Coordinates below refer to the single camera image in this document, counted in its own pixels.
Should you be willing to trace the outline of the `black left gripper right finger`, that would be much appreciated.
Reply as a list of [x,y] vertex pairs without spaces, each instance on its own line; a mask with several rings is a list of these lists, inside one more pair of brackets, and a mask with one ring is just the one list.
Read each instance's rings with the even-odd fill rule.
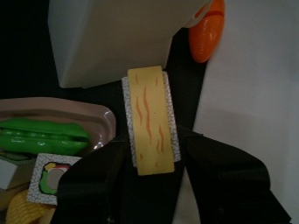
[[184,127],[179,138],[200,224],[291,224],[264,163]]

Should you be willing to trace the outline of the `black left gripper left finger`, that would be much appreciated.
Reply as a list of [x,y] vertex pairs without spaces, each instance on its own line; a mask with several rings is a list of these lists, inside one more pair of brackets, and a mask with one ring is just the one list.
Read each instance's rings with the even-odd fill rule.
[[89,153],[60,178],[51,224],[120,224],[128,135]]

